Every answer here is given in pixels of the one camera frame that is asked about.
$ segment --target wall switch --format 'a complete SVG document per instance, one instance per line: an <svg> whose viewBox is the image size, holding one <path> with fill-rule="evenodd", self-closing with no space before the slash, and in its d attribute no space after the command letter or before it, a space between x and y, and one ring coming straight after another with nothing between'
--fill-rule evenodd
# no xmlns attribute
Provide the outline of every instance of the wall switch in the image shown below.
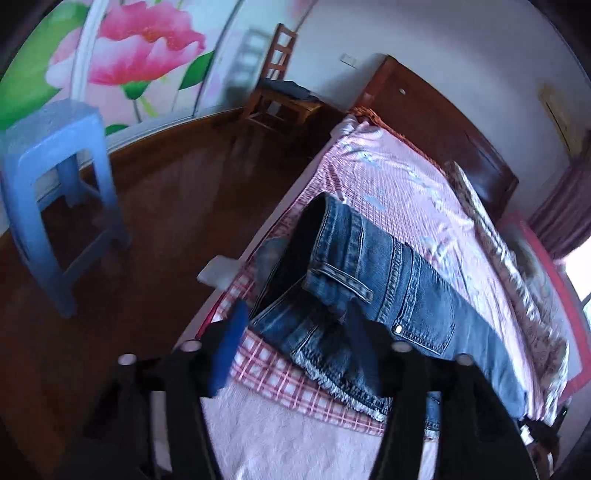
<svg viewBox="0 0 591 480"><path fill-rule="evenodd" d="M347 65L349 65L350 67L353 67L354 69L357 68L357 59L352 57L351 55L343 53L340 56L340 61L342 61L343 63L346 63Z"/></svg>

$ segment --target wooden floor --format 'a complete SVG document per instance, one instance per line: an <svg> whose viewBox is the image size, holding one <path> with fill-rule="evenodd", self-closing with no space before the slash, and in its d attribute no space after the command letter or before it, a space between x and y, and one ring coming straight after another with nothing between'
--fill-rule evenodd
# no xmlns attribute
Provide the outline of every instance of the wooden floor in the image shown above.
<svg viewBox="0 0 591 480"><path fill-rule="evenodd" d="M74 286L79 308L60 318L21 264L0 248L0 416L45 478L80 426L117 357L166 354L212 289L196 275L217 254L237 258L305 168L264 140L228 156L228 127L178 127L112 155L132 234ZM59 259L93 237L95 208L62 200L44 212Z"/></svg>

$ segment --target wooden bed frame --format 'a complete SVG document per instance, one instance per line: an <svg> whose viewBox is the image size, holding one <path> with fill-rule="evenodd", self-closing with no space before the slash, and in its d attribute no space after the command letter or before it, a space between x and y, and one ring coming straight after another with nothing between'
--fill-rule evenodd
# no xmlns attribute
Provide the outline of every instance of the wooden bed frame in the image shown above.
<svg viewBox="0 0 591 480"><path fill-rule="evenodd" d="M441 93L386 56L355 106L371 108L439 165L455 161L496 222L519 180L486 137Z"/></svg>

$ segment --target window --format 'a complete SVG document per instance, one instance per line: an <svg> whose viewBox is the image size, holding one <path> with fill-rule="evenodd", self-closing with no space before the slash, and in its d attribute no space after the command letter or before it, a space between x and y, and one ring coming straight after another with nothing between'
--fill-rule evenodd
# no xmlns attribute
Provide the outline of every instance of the window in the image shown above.
<svg viewBox="0 0 591 480"><path fill-rule="evenodd" d="M591 322L591 239L564 259L564 269Z"/></svg>

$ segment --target denim jeans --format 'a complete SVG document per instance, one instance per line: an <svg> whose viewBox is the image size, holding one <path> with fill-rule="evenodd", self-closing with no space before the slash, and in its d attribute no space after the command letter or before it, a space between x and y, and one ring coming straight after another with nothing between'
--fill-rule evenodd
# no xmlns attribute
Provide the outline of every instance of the denim jeans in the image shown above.
<svg viewBox="0 0 591 480"><path fill-rule="evenodd" d="M304 209L251 311L251 328L331 395L383 421L391 399L364 381L347 315L384 324L392 340L425 355L472 355L509 415L524 415L526 393L488 323L411 247L323 193ZM439 425L438 393L430 393L426 430Z"/></svg>

